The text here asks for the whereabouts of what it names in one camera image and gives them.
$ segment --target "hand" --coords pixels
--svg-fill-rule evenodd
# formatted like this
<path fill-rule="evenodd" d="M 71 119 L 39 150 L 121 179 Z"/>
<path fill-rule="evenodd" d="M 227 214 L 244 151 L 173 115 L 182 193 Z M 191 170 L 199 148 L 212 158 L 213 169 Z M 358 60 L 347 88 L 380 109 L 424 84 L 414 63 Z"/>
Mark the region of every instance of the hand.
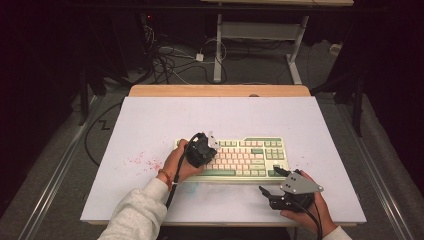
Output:
<path fill-rule="evenodd" d="M 171 182 L 174 181 L 175 173 L 178 168 L 178 161 L 180 160 L 181 155 L 184 153 L 184 147 L 188 144 L 188 141 L 185 139 L 181 139 L 178 143 L 178 147 L 174 149 L 168 156 L 168 158 L 165 161 L 165 164 L 163 166 L 163 170 L 171 177 Z M 187 158 L 184 158 L 180 172 L 178 173 L 179 179 L 178 182 L 183 182 L 188 177 L 192 175 L 199 174 L 203 171 L 203 166 L 199 168 L 193 167 L 188 161 Z M 167 183 L 167 179 L 165 174 L 159 173 L 157 175 L 157 178 L 162 180 L 163 182 Z"/>
<path fill-rule="evenodd" d="M 301 171 L 301 175 L 313 181 L 313 179 L 304 171 Z M 321 193 L 315 192 L 314 196 L 315 196 L 315 204 L 319 211 L 319 218 L 318 218 L 317 208 L 315 207 L 314 204 L 312 204 L 308 210 L 310 213 L 312 213 L 312 215 L 314 215 L 317 221 L 321 219 L 322 236 L 325 237 L 329 233 L 331 233 L 334 229 L 336 229 L 337 226 L 336 224 L 334 224 L 333 220 L 331 219 L 330 212 L 328 211 L 327 203 L 325 202 L 324 198 L 321 196 Z M 282 210 L 280 212 L 280 215 L 300 223 L 302 226 L 314 232 L 315 234 L 317 234 L 318 232 L 315 222 L 306 213 L 295 213 L 289 210 Z"/>

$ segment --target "person's left hand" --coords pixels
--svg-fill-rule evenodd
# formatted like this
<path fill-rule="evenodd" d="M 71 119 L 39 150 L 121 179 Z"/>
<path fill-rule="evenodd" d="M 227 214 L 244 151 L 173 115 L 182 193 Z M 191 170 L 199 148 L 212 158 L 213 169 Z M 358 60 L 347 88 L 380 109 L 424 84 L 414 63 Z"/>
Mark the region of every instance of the person's left hand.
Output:
<path fill-rule="evenodd" d="M 168 156 L 168 158 L 165 161 L 165 164 L 163 166 L 163 171 L 165 171 L 170 177 L 171 182 L 174 181 L 175 172 L 178 168 L 178 161 L 180 160 L 181 155 L 184 153 L 184 147 L 188 144 L 188 141 L 185 139 L 181 139 L 178 143 L 178 147 L 174 149 Z M 187 158 L 184 158 L 180 172 L 178 173 L 179 179 L 178 182 L 183 182 L 188 177 L 200 174 L 203 171 L 204 166 L 201 166 L 199 168 L 193 167 L 188 161 Z M 159 173 L 157 178 L 161 179 L 165 183 L 167 182 L 167 179 L 165 177 L 165 174 Z"/>

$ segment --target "dark background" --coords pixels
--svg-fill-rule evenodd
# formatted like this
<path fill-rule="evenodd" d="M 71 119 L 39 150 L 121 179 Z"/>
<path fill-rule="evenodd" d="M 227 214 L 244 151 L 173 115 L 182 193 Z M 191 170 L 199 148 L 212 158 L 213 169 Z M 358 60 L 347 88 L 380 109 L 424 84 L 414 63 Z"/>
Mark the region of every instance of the dark background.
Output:
<path fill-rule="evenodd" d="M 355 4 L 380 7 L 389 2 L 356 1 Z M 343 16 L 312 16 L 304 42 L 314 44 L 323 39 L 344 42 L 329 81 L 352 68 L 359 69 L 358 76 L 364 78 L 365 93 L 377 117 L 412 179 L 424 192 L 419 176 L 424 170 L 421 163 L 424 17 L 419 12 L 423 8 L 414 0 L 392 2 L 387 14 L 355 21 Z M 134 21 L 137 17 L 129 12 L 95 13 L 87 17 L 52 0 L 1 3 L 0 78 L 4 84 L 4 103 L 0 105 L 0 214 L 12 201 L 52 134 L 72 112 L 71 102 L 79 92 L 83 67 L 96 65 L 107 74 L 126 77 L 130 68 L 143 64 L 144 39 L 138 22 Z M 156 24 L 159 32 L 194 46 L 201 46 L 206 36 L 215 34 L 213 14 L 161 13 L 153 17 L 152 24 Z M 124 44 L 123 34 L 132 34 L 136 41 Z M 98 85 L 101 77 L 97 73 L 88 81 Z M 331 90 L 347 87 L 354 91 L 351 82 Z"/>

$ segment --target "person's right hand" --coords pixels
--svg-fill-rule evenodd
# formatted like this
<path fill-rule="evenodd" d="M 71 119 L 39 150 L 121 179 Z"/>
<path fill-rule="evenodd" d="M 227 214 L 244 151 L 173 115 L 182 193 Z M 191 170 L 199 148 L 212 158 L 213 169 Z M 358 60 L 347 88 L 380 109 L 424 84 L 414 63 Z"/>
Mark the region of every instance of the person's right hand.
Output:
<path fill-rule="evenodd" d="M 313 179 L 304 171 L 301 171 L 300 173 L 303 177 L 313 181 Z M 322 236 L 325 237 L 329 233 L 331 233 L 334 229 L 336 229 L 337 226 L 336 224 L 334 224 L 333 220 L 331 219 L 330 212 L 328 211 L 327 203 L 325 202 L 324 198 L 321 196 L 321 193 L 315 192 L 314 196 L 315 196 L 316 207 L 314 204 L 312 204 L 308 210 L 317 219 L 318 222 L 321 219 Z M 280 212 L 280 215 L 300 223 L 303 227 L 309 229 L 315 234 L 317 234 L 318 232 L 315 222 L 306 213 L 303 213 L 303 212 L 295 213 L 290 210 L 282 210 Z"/>

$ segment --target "dark wall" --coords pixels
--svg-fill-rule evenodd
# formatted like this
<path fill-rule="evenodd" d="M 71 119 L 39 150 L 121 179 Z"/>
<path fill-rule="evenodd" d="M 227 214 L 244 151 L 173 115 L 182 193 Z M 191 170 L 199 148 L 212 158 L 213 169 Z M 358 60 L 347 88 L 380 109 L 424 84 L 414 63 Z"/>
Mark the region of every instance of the dark wall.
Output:
<path fill-rule="evenodd" d="M 2 81 L 0 215 L 72 109 L 78 91 L 76 36 L 53 1 L 0 4 Z"/>
<path fill-rule="evenodd" d="M 398 1 L 366 77 L 366 93 L 402 163 L 424 193 L 424 6 Z"/>
<path fill-rule="evenodd" d="M 330 89 L 349 96 L 359 77 L 375 113 L 412 179 L 424 193 L 424 9 L 419 0 L 361 1 L 387 6 L 380 14 L 358 15 L 328 81 L 353 75 Z"/>

